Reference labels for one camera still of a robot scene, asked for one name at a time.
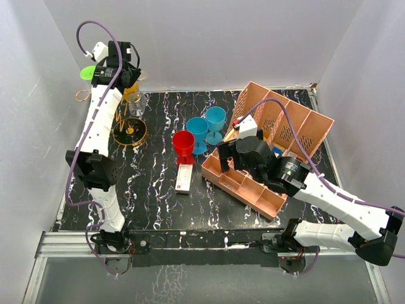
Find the clear wine glass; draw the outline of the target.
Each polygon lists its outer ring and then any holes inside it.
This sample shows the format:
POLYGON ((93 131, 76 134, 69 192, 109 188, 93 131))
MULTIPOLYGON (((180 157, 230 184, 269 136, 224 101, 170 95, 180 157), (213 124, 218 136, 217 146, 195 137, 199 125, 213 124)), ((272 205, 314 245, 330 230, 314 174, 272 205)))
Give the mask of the clear wine glass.
POLYGON ((131 116, 141 117, 146 110, 146 97, 142 92, 132 92, 128 97, 128 108, 131 116))

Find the blue wine glass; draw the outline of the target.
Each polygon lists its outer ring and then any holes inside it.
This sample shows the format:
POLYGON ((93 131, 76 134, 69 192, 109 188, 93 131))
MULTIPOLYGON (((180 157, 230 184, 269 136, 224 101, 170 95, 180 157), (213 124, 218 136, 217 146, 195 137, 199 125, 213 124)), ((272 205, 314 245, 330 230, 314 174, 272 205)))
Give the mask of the blue wine glass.
POLYGON ((193 117, 186 123, 186 129, 194 136, 194 149, 195 155, 202 155, 207 151, 205 143, 208 134, 208 123, 205 118, 193 117))
POLYGON ((206 121, 209 130, 206 136, 206 141, 208 144, 216 146, 223 139, 220 132, 225 125, 226 111, 219 106, 210 107, 206 111, 206 121))

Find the green wine glass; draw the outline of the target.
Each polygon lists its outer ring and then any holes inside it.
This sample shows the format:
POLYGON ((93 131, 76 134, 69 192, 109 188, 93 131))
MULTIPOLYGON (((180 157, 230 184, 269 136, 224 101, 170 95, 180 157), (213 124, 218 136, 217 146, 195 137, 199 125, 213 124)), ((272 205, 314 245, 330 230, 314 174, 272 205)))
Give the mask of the green wine glass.
POLYGON ((95 65, 89 65, 80 71, 80 78, 83 80, 92 80, 94 72, 96 70, 95 65))

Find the red wine glass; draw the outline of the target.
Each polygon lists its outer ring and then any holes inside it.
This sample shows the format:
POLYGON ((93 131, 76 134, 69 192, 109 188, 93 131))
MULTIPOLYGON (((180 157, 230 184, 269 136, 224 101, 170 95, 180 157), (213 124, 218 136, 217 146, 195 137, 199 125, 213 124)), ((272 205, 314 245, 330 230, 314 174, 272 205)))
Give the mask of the red wine glass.
POLYGON ((194 150, 195 139, 192 133, 187 130, 181 130, 173 136, 173 147, 178 155, 177 165, 186 164, 193 165, 194 157, 192 152, 194 150))

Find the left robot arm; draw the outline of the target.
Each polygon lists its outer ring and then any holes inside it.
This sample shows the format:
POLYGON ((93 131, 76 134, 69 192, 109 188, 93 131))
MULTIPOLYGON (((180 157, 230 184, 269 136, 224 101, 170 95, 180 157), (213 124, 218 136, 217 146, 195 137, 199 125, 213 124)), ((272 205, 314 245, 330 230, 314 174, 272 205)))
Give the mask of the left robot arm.
POLYGON ((96 61, 91 78, 90 104, 77 147, 66 152, 66 162, 88 190, 102 222, 91 241, 117 253, 130 247, 125 218, 116 195, 118 164, 109 157, 108 143, 115 113, 125 89, 132 87, 141 70, 131 64, 130 42, 98 42, 92 56, 96 61))

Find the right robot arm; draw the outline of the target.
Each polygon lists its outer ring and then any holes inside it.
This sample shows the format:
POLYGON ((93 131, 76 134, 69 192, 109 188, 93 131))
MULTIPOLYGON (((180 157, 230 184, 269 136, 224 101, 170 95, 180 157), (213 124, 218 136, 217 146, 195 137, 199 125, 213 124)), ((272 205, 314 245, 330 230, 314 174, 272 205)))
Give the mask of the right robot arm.
POLYGON ((394 257, 397 235, 404 218, 398 207, 367 203, 325 180, 316 167, 297 158, 277 156, 260 138, 249 136, 217 145, 221 171, 245 170, 269 190, 305 201, 341 220, 317 224, 289 220, 280 239, 289 251, 324 246, 351 251, 363 260, 386 266, 394 257))

